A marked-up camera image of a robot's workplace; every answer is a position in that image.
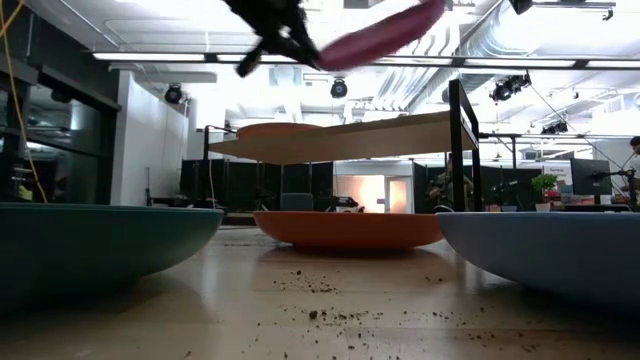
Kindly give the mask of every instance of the yellow cable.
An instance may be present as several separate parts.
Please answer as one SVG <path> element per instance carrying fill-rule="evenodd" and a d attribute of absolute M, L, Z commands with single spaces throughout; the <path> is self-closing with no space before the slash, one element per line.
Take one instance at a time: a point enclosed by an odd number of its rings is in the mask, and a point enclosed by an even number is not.
<path fill-rule="evenodd" d="M 16 17 L 18 17 L 18 14 L 20 13 L 20 10 L 22 10 L 23 6 L 24 6 L 24 0 L 20 0 L 16 9 L 13 10 L 13 13 L 11 14 L 11 16 L 9 16 L 9 19 L 7 19 L 6 25 L 4 24 L 4 15 L 2 15 L 2 29 L 0 29 L 0 38 L 4 36 L 7 30 L 9 30 L 9 26 L 11 26 L 11 23 L 13 23 L 13 20 L 15 20 Z"/>
<path fill-rule="evenodd" d="M 40 184 L 40 178 L 38 177 L 38 172 L 36 171 L 36 166 L 33 163 L 33 157 L 31 156 L 31 150 L 29 150 L 29 147 L 27 146 L 27 130 L 25 129 L 24 121 L 22 119 L 22 111 L 20 110 L 20 101 L 18 101 L 18 91 L 16 89 L 15 79 L 13 78 L 13 65 L 11 63 L 11 53 L 9 52 L 9 39 L 8 39 L 8 37 L 3 36 L 7 32 L 7 30 L 9 29 L 9 26 L 11 25 L 11 22 L 13 21 L 13 19 L 15 19 L 15 17 L 18 15 L 18 12 L 20 11 L 22 6 L 24 5 L 24 0 L 20 0 L 20 3 L 18 4 L 18 7 L 13 12 L 13 14 L 11 14 L 11 17 L 6 22 L 6 24 L 5 24 L 5 21 L 4 21 L 3 5 L 4 5 L 3 0 L 0 0 L 0 24 L 2 25 L 2 30 L 0 30 L 0 37 L 4 38 L 4 50 L 5 50 L 5 55 L 7 56 L 7 66 L 9 68 L 9 81 L 11 82 L 11 91 L 13 92 L 13 102 L 15 104 L 16 113 L 18 114 L 18 122 L 20 123 L 20 134 L 22 135 L 22 141 L 24 141 L 24 151 L 27 154 L 27 159 L 29 160 L 29 164 L 31 166 L 31 171 L 33 172 L 33 178 L 34 178 L 34 180 L 36 182 L 36 185 L 38 186 L 38 190 L 40 190 L 40 195 L 42 196 L 42 201 L 46 204 L 47 203 L 47 195 L 44 193 L 44 189 L 42 188 L 42 185 Z"/>

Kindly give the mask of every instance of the teal bowl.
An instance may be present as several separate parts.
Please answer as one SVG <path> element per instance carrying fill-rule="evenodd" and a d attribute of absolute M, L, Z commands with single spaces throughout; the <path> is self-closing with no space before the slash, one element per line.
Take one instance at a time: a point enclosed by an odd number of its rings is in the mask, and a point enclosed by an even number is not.
<path fill-rule="evenodd" d="M 0 203 L 0 313 L 126 284 L 200 250 L 223 212 Z"/>

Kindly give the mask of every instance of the doorway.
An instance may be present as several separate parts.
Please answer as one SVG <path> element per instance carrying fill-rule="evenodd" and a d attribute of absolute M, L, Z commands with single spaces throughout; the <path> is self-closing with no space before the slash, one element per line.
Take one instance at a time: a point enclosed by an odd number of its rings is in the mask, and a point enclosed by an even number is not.
<path fill-rule="evenodd" d="M 413 188 L 411 177 L 387 176 L 385 177 L 385 212 L 392 214 L 413 213 Z"/>

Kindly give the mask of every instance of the table surface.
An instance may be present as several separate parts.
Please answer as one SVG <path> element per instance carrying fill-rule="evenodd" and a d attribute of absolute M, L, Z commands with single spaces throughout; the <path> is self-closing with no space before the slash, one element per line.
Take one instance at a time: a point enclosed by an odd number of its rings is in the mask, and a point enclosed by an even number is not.
<path fill-rule="evenodd" d="M 637 325 L 479 270 L 444 241 L 404 252 L 317 253 L 255 228 L 225 227 L 193 258 L 127 290 L 2 319 L 0 354 L 639 359 Z"/>

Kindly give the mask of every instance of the orange bowl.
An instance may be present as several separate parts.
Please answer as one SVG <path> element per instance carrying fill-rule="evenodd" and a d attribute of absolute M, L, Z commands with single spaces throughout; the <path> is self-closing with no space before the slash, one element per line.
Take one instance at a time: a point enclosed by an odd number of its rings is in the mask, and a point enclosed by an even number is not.
<path fill-rule="evenodd" d="M 298 131 L 317 129 L 320 126 L 294 123 L 266 123 L 242 127 L 236 133 L 238 139 L 246 139 L 255 136 L 286 135 Z"/>
<path fill-rule="evenodd" d="M 259 211 L 253 216 L 267 235 L 300 246 L 399 249 L 442 239 L 435 215 Z"/>

